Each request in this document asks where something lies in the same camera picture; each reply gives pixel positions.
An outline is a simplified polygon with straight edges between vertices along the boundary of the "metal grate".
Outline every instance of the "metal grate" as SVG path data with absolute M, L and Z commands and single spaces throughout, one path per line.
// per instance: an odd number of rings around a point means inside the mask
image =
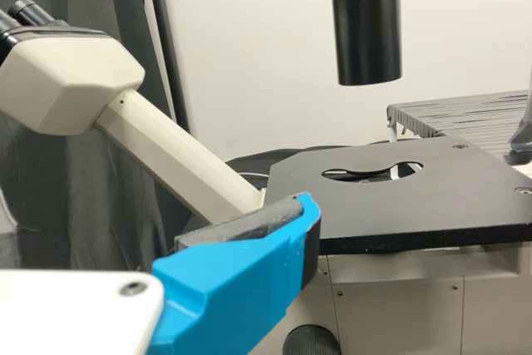
M 401 124 L 421 137 L 460 136 L 503 157 L 526 108 L 528 91 L 392 104 L 391 126 Z

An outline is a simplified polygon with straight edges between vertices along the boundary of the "black stage plate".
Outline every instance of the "black stage plate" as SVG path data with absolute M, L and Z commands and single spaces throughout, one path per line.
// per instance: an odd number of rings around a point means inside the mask
M 404 162 L 423 168 L 371 183 L 322 176 L 326 170 L 362 173 Z M 323 212 L 321 254 L 532 239 L 532 180 L 452 136 L 309 151 L 272 166 L 267 204 L 302 191 L 309 191 Z

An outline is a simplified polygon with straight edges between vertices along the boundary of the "gray curtain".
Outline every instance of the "gray curtain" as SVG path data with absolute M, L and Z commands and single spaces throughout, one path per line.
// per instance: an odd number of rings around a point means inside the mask
M 146 69 L 140 92 L 168 114 L 142 0 L 36 1 L 120 40 Z M 23 268 L 147 270 L 190 215 L 99 131 L 43 136 L 1 114 L 0 186 L 18 222 Z

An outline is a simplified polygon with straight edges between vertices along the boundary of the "white microscope arm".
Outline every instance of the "white microscope arm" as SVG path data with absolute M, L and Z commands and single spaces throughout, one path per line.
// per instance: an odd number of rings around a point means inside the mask
M 0 10 L 1 111 L 48 135 L 100 128 L 211 223 L 262 207 L 264 193 L 136 92 L 144 69 L 117 40 L 54 21 Z

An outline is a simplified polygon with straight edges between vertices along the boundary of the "white wall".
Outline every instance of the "white wall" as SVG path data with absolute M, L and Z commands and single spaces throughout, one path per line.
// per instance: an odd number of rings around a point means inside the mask
M 167 0 L 193 133 L 228 159 L 387 137 L 394 102 L 528 86 L 532 0 L 402 0 L 403 74 L 336 76 L 331 0 Z

